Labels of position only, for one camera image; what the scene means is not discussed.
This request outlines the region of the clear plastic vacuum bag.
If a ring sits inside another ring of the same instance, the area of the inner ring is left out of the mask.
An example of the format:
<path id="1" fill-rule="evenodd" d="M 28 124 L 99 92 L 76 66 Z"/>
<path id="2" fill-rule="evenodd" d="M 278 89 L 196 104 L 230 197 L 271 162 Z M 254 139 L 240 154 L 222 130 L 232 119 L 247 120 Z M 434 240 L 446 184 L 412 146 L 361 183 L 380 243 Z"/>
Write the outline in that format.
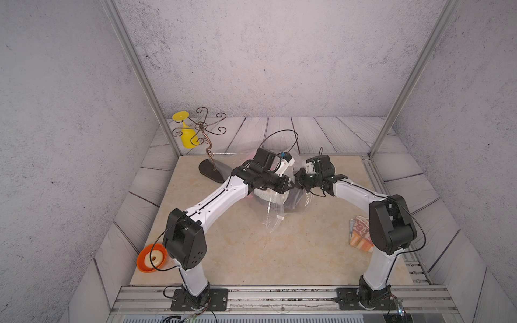
<path id="1" fill-rule="evenodd" d="M 281 152 L 275 156 L 271 169 L 289 178 L 290 189 L 284 193 L 271 188 L 264 191 L 256 189 L 245 199 L 246 205 L 269 233 L 276 231 L 286 217 L 304 214 L 313 200 L 308 191 L 294 186 L 295 174 L 306 169 L 305 158 L 296 152 Z"/>

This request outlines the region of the red patterned cloth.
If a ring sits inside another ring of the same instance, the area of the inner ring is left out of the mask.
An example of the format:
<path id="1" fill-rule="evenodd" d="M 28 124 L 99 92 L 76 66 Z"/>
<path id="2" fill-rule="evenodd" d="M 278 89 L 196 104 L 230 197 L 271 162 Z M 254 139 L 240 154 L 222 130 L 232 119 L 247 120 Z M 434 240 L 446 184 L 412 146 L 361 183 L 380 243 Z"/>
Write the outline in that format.
<path id="1" fill-rule="evenodd" d="M 360 215 L 350 220 L 350 246 L 368 253 L 374 250 L 370 238 L 370 222 Z"/>

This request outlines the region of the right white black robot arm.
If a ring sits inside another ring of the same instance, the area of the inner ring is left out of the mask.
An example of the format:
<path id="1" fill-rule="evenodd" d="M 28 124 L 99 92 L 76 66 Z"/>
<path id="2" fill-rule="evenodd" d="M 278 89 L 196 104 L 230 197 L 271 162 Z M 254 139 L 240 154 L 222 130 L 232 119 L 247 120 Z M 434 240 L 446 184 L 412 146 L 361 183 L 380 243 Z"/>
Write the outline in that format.
<path id="1" fill-rule="evenodd" d="M 346 200 L 368 213 L 373 255 L 366 272 L 359 279 L 359 304 L 371 310 L 389 299 L 390 276 L 397 258 L 417 238 L 417 230 L 405 199 L 401 195 L 383 195 L 337 174 L 327 155 L 306 161 L 295 173 L 295 186 L 310 192 L 320 188 L 323 195 Z"/>

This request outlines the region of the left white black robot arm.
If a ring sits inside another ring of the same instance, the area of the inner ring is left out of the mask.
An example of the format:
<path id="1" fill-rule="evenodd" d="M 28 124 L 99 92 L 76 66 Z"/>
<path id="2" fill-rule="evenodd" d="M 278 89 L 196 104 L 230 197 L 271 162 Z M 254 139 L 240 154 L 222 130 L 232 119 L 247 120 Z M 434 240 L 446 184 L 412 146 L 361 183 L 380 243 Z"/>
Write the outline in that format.
<path id="1" fill-rule="evenodd" d="M 202 260 L 207 253 L 205 234 L 233 204 L 255 195 L 268 207 L 284 210 L 293 188 L 285 174 L 295 159 L 288 152 L 258 148 L 253 159 L 234 168 L 223 184 L 196 205 L 168 216 L 163 245 L 180 270 L 183 287 L 193 297 L 209 290 Z"/>

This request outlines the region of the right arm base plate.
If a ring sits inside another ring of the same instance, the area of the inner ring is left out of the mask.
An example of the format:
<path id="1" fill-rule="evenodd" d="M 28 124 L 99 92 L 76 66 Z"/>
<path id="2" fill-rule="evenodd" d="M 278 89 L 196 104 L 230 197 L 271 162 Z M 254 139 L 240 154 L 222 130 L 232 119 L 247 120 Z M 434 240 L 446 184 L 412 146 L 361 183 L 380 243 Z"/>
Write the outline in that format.
<path id="1" fill-rule="evenodd" d="M 337 297 L 334 301 L 339 305 L 340 310 L 395 310 L 396 302 L 391 296 L 390 289 L 381 290 L 362 288 L 337 288 Z"/>

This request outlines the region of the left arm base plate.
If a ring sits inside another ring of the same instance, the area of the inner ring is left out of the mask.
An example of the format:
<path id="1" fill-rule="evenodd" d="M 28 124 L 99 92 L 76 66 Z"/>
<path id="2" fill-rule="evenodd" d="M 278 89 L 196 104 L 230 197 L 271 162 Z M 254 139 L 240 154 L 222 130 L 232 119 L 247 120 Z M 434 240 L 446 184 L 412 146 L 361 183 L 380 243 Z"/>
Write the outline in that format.
<path id="1" fill-rule="evenodd" d="M 174 291 L 170 310 L 172 312 L 199 310 L 225 312 L 228 306 L 228 294 L 228 289 L 208 287 L 199 296 L 192 296 L 182 287 Z"/>

